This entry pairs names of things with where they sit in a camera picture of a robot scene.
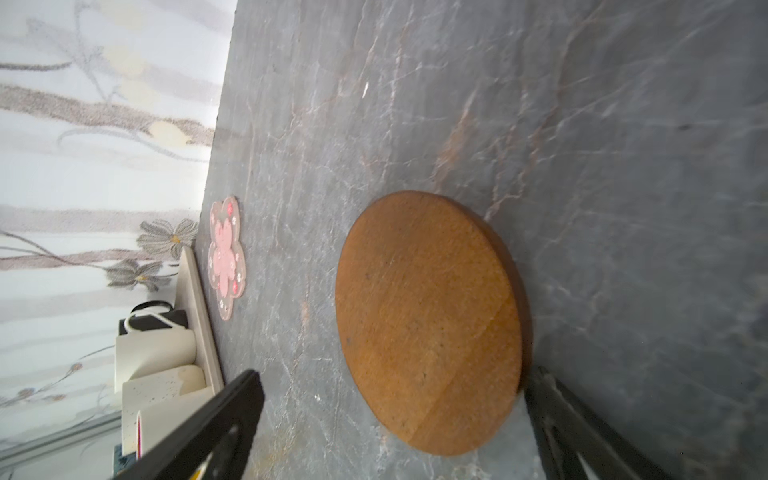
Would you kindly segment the blue patterned mug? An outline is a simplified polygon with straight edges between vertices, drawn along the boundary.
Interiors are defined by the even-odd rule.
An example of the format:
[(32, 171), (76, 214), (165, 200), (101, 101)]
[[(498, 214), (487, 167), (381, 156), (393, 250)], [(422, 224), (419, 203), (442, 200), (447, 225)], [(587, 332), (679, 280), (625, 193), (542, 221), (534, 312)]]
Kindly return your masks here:
[(117, 477), (123, 471), (129, 469), (137, 461), (135, 452), (124, 453), (121, 444), (114, 447), (113, 455), (113, 477)]

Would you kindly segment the white mug red inside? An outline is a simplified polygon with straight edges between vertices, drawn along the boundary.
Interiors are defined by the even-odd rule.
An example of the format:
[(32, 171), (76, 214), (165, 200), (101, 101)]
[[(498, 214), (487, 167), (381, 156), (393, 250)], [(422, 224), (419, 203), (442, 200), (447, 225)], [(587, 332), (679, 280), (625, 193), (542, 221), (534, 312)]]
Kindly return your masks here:
[(214, 396), (211, 387), (164, 400), (136, 416), (137, 458), (156, 447)]

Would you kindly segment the pink flower silicone coaster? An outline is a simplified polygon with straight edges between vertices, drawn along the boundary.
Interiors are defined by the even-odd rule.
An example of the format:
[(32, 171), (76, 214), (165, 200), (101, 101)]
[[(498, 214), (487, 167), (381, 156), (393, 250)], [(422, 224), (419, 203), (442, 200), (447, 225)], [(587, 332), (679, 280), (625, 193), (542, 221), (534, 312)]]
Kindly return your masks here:
[(216, 293), (216, 308), (223, 321), (232, 318), (234, 301), (247, 285), (244, 248), (240, 241), (241, 218), (238, 200), (228, 196), (211, 205), (208, 279)]

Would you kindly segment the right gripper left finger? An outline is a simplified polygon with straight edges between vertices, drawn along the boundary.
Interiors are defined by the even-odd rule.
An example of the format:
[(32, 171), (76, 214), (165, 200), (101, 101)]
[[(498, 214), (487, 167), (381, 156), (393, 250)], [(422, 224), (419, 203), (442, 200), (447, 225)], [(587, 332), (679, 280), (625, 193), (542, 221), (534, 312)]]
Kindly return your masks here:
[(116, 479), (240, 479), (265, 405), (246, 370)]

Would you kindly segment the plain white mug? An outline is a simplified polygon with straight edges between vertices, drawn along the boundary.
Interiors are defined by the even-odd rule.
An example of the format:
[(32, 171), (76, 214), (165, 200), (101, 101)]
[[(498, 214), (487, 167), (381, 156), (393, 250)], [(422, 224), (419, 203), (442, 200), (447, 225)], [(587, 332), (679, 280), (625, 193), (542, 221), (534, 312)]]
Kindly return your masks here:
[[(149, 316), (165, 328), (142, 331), (132, 325), (137, 315)], [(139, 310), (124, 320), (125, 335), (115, 338), (114, 390), (133, 379), (176, 367), (190, 365), (196, 359), (196, 339), (192, 330), (167, 320), (159, 313)]]

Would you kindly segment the black mug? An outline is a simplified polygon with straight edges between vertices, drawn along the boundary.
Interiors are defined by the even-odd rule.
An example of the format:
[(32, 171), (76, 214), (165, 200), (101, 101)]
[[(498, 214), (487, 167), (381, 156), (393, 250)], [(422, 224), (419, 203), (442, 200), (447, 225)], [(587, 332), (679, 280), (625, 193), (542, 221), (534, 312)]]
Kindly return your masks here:
[(164, 300), (150, 300), (135, 306), (118, 324), (120, 336), (135, 332), (189, 327), (184, 309), (176, 309)]

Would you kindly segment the speckled white mug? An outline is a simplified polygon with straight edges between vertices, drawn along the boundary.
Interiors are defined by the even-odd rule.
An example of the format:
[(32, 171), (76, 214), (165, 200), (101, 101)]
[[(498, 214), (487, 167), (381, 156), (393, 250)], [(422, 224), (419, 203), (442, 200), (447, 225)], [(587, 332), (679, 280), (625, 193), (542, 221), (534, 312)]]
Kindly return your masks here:
[(203, 370), (184, 365), (125, 382), (122, 386), (122, 454), (137, 450), (137, 416), (140, 410), (207, 386)]

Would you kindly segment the beige rectangular serving tray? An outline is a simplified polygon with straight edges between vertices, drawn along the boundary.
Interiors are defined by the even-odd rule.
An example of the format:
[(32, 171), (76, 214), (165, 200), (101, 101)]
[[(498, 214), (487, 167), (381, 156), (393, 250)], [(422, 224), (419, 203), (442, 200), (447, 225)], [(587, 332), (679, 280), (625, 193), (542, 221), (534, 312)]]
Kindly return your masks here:
[(196, 343), (194, 364), (203, 371), (206, 385), (216, 394), (224, 388), (225, 381), (196, 258), (188, 246), (183, 247), (180, 255), (174, 305), (187, 314), (188, 328), (193, 332)]

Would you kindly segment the plain wooden round coaster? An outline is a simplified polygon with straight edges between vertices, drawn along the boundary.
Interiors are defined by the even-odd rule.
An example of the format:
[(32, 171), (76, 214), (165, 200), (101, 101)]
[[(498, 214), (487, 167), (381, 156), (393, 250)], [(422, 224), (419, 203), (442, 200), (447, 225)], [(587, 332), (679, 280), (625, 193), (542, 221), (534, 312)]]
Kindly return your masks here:
[(355, 221), (337, 268), (345, 361), (376, 419), (458, 456), (511, 412), (532, 359), (527, 297), (499, 235), (447, 197), (400, 191)]

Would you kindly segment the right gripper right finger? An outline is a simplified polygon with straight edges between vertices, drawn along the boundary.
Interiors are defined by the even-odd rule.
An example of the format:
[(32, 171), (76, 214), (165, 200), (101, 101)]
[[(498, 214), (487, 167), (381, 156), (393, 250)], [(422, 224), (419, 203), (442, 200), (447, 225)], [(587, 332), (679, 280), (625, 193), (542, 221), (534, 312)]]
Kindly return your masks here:
[(548, 479), (668, 479), (547, 369), (529, 373), (525, 402)]

